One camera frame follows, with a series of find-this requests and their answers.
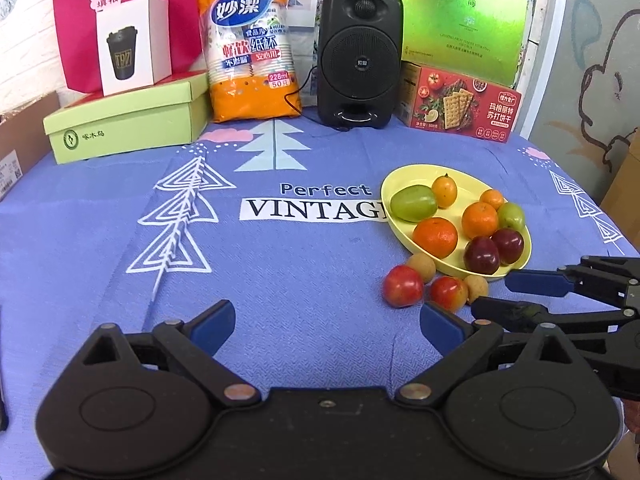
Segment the dark red plum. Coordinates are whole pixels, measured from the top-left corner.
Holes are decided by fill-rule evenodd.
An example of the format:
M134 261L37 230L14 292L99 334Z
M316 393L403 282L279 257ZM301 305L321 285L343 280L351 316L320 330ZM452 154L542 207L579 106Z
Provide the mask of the dark red plum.
M498 229L490 238L498 249L500 262L510 266L521 258L524 252L524 238L517 230L510 228Z
M498 248L486 236L477 236L469 241L464 250L463 260L469 271L478 274L494 274L500 266Z

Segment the large orange mandarin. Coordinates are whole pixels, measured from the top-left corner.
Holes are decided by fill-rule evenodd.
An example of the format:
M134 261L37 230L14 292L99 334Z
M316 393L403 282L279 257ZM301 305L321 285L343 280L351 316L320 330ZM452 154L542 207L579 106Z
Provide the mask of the large orange mandarin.
M412 240L430 255L443 259L456 249L458 231L449 220L432 217L416 225Z

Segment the yellow orange kumquat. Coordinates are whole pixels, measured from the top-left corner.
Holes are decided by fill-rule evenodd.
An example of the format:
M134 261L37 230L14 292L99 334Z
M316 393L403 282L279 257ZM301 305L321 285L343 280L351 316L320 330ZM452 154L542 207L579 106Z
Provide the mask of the yellow orange kumquat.
M486 190L482 193L480 196L480 202L485 203L494 208L495 211L498 211L500 207L506 203L506 200L501 192L491 188L490 190Z

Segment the small orange kumquat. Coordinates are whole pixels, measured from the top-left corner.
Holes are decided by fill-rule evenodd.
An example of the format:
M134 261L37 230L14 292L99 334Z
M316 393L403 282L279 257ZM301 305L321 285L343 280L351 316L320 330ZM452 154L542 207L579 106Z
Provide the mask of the small orange kumquat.
M447 209L454 204L458 197L456 182L448 174L437 177L432 184L432 191L440 209Z

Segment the red cherry tomato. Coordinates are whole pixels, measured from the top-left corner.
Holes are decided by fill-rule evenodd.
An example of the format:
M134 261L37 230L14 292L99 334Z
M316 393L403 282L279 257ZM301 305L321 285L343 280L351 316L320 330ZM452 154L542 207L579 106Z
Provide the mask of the red cherry tomato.
M384 278L382 296L393 308L412 307L423 300L424 281L410 266L394 266Z

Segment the tan longan fruit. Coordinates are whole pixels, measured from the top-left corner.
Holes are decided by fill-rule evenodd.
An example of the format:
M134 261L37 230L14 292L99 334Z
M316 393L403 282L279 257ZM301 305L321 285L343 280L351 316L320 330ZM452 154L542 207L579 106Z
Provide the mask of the tan longan fruit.
M424 284L429 283L436 274L436 264L429 255L413 254L407 259L406 266L415 270Z

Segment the green plum near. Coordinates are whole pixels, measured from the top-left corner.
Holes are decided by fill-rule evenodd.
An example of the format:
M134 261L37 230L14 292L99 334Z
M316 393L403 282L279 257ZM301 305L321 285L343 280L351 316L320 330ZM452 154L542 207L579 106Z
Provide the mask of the green plum near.
M497 211L499 228L523 232L526 227L524 210L513 202L506 202Z

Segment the green plum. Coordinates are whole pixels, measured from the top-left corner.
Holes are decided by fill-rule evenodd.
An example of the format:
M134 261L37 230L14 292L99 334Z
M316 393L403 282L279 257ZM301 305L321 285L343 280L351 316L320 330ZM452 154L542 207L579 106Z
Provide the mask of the green plum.
M499 228L523 232L526 227L524 210L513 202L506 202L497 211Z
M415 184L395 193L390 200L390 210L395 218L411 223L434 216L438 209L436 196L431 188Z

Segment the yellow plate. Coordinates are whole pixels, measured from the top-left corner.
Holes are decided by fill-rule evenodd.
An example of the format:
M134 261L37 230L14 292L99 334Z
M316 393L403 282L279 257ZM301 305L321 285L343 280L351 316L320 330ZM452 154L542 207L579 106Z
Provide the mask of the yellow plate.
M446 258L433 257L433 259L440 273L454 276L455 278L466 278L468 275L474 275L474 272L469 271L463 261L465 246L470 239L465 236L462 230L462 214L467 206L478 201L480 194L490 189L488 184L470 174L444 166L429 164L407 165L394 169L385 177L381 185L381 200L386 212L388 225L398 242L412 254L425 254L425 250L412 239L416 224L394 216L390 210L390 200L397 192L403 188L408 188L408 186L416 184L431 186L433 181L443 174L448 174L456 182L458 197L449 208L439 209L436 217L445 218L454 225L458 232L458 244L456 249Z

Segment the green plum far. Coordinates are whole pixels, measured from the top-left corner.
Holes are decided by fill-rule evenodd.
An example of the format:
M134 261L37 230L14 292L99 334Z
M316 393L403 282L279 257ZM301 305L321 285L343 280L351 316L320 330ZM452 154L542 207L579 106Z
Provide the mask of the green plum far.
M431 188L415 184L395 193L390 200L390 210L395 218L411 223L434 216L438 209L436 196Z

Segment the blue printed tablecloth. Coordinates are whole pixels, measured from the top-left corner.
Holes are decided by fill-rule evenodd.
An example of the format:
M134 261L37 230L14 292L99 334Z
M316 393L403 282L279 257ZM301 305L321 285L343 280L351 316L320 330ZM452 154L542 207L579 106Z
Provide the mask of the blue printed tablecloth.
M529 264L551 270L634 246L549 156L405 127L338 132L306 118L213 128L204 188L178 268L160 274L154 212L194 157L160 148L59 165L43 159L1 204L1 369L10 424L1 474L50 470L35 434L42 398L96 326L146 332L232 301L236 327L218 360L257 388L398 388L438 359L418 308L382 299L405 262L378 201L412 164L466 172L525 211Z

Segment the red cracker box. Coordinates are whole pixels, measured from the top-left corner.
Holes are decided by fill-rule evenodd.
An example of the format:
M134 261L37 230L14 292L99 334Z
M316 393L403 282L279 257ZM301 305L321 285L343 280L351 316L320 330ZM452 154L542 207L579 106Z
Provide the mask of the red cracker box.
M521 98L500 84L405 62L396 115L413 129L504 143L513 130Z

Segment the light green shoe box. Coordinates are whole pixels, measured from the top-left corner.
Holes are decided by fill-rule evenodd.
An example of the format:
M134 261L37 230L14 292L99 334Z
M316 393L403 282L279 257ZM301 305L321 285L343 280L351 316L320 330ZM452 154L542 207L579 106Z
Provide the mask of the light green shoe box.
M93 93L43 119L58 164L194 142L212 114L205 72L151 87Z

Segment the brown cardboard box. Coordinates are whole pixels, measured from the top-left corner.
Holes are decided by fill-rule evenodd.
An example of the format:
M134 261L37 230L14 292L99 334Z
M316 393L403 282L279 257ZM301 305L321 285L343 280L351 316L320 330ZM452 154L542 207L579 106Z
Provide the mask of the brown cardboard box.
M53 91L1 114L1 198L50 153L43 119L59 108L58 94Z

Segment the orange paper cup pack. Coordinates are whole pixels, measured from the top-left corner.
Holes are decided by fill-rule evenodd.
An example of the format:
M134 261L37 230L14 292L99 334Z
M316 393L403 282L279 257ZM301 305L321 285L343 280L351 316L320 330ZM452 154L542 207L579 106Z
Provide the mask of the orange paper cup pack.
M198 0L213 121L302 112L288 0Z

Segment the green gift box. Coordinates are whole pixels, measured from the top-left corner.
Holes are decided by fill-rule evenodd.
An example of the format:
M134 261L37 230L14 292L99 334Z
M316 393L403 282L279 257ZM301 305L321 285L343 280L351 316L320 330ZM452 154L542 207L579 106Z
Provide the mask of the green gift box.
M524 39L525 0L401 0L401 58L510 87Z

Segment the white cup box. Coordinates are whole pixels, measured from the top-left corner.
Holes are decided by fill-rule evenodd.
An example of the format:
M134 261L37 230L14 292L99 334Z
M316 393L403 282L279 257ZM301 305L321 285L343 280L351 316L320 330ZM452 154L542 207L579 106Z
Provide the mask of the white cup box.
M104 96L157 84L172 74L168 2L129 0L96 14Z

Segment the black speaker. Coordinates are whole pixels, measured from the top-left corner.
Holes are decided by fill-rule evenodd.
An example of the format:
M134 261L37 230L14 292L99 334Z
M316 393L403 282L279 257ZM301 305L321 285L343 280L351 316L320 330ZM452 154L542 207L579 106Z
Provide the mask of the black speaker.
M381 129L392 118L401 76L401 0L323 0L317 105L332 128Z

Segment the magenta paper bag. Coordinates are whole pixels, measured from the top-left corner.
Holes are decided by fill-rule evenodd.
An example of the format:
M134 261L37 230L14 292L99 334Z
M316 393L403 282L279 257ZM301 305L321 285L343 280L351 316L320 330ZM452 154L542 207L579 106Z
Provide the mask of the magenta paper bag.
M187 70L202 53L198 0L53 0L67 88L117 93Z

